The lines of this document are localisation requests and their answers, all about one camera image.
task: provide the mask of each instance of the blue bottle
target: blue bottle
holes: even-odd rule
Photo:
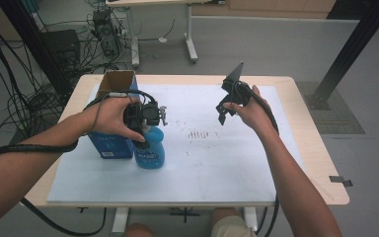
[[[146,125],[143,127],[143,136],[149,147],[134,149],[137,165],[144,169],[161,168],[165,162],[165,150],[162,145],[164,133],[158,127]]]

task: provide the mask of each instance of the hand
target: hand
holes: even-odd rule
[[[137,97],[107,98],[81,113],[90,125],[88,131],[104,134],[118,134],[132,140],[144,142],[144,137],[129,129],[123,121],[125,108],[133,103],[140,103]]]
[[[252,90],[261,97],[260,90],[256,85],[252,87]],[[274,130],[269,117],[265,113],[264,109],[251,98],[249,103],[245,107],[241,107],[234,103],[224,103],[223,107],[236,112],[242,119],[242,121],[249,127],[251,127],[258,135],[263,135],[269,132],[269,129]]]

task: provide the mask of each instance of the white table leg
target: white table leg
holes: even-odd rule
[[[189,57],[193,62],[198,60],[198,56],[196,55],[195,47],[193,46],[192,37],[191,37],[191,15],[192,15],[192,6],[191,3],[187,4],[188,12],[187,12],[187,32],[184,34],[187,42],[187,48],[189,49]]]
[[[137,36],[134,35],[133,18],[131,16],[131,10],[129,7],[124,8],[124,10],[128,21],[128,30],[131,36],[131,64],[133,65],[133,67],[137,68],[140,65],[140,58],[138,54],[138,40]]]
[[[258,230],[257,210],[254,207],[243,207],[243,214],[246,225],[256,232]]]
[[[122,236],[127,225],[128,207],[117,208],[115,211],[113,231],[110,236]]]

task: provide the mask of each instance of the person's left hand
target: person's left hand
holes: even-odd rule
[[[89,125],[88,131],[104,134],[118,134],[132,140],[144,141],[144,137],[125,126],[123,113],[133,103],[140,103],[137,97],[107,98],[82,112]]]

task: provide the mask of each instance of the person's left arm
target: person's left arm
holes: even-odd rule
[[[68,146],[91,130],[144,141],[141,134],[128,129],[122,121],[125,108],[134,102],[137,102],[136,99],[106,99],[21,143]],[[12,152],[0,155],[0,218],[28,193],[60,155],[61,153],[39,152]]]

